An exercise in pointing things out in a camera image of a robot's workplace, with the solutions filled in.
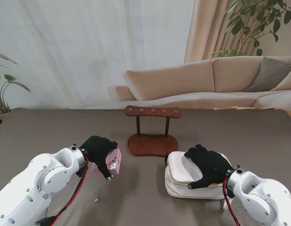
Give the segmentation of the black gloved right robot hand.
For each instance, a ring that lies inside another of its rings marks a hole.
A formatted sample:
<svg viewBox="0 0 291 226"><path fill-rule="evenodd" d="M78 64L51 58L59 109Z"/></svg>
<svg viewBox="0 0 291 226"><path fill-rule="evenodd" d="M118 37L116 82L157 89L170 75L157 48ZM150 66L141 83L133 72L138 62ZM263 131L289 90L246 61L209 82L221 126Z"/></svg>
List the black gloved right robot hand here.
<svg viewBox="0 0 291 226"><path fill-rule="evenodd" d="M220 153L208 151L201 145L190 148L184 156L196 164L202 172L202 178L188 184L188 189L209 187L225 181L228 170L234 168Z"/></svg>

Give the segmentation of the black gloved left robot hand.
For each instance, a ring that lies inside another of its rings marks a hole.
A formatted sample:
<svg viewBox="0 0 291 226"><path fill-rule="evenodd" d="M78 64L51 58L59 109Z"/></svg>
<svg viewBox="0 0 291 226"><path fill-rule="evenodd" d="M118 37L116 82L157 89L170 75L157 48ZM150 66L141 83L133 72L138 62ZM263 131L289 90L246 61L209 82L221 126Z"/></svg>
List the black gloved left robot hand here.
<svg viewBox="0 0 291 226"><path fill-rule="evenodd" d="M106 164L106 158L110 152L118 147L118 143L105 137L91 136L80 147L86 151L86 157L97 165L98 170L106 180L111 181L111 173Z"/></svg>

